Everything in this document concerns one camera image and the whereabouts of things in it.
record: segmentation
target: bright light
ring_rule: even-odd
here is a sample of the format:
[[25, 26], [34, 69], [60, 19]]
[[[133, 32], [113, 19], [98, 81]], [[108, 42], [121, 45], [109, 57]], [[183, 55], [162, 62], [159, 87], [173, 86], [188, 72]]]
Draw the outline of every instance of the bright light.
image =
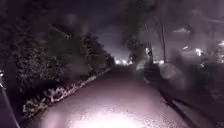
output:
[[202, 54], [202, 50], [201, 49], [196, 48], [195, 51], [196, 51], [198, 56], [201, 56], [201, 54]]
[[122, 60], [122, 63], [123, 63], [124, 65], [127, 65], [127, 64], [128, 64], [126, 60]]
[[135, 121], [122, 114], [97, 114], [92, 119], [78, 122], [74, 128], [138, 128]]
[[120, 60], [115, 60], [115, 63], [116, 64], [121, 64], [121, 61]]
[[188, 46], [186, 46], [186, 47], [183, 47], [183, 50], [186, 50], [186, 49], [188, 49]]
[[132, 62], [132, 61], [130, 61], [128, 64], [133, 64], [133, 62]]
[[219, 46], [224, 47], [224, 40], [219, 44]]
[[163, 65], [163, 64], [164, 64], [164, 60], [160, 60], [159, 65]]
[[149, 53], [149, 48], [145, 48], [145, 52], [146, 52], [146, 54], [148, 54]]

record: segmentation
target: night sky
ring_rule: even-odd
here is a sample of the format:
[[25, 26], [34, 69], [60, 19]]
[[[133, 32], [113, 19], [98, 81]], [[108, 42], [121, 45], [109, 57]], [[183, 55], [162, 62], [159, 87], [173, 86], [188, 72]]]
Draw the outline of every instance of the night sky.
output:
[[[122, 30], [120, 16], [127, 0], [60, 0], [52, 1], [53, 14], [66, 26], [80, 32], [91, 32], [99, 37], [105, 49], [119, 59], [128, 57], [128, 50], [121, 44]], [[223, 0], [164, 0], [159, 16], [164, 21], [167, 51], [182, 49], [185, 46], [206, 49], [210, 30], [215, 40], [222, 40], [224, 35], [224, 1]], [[140, 40], [151, 41], [154, 54], [161, 56], [161, 46], [153, 27], [152, 17], [147, 17], [140, 32]], [[192, 33], [175, 33], [173, 31], [190, 25]]]

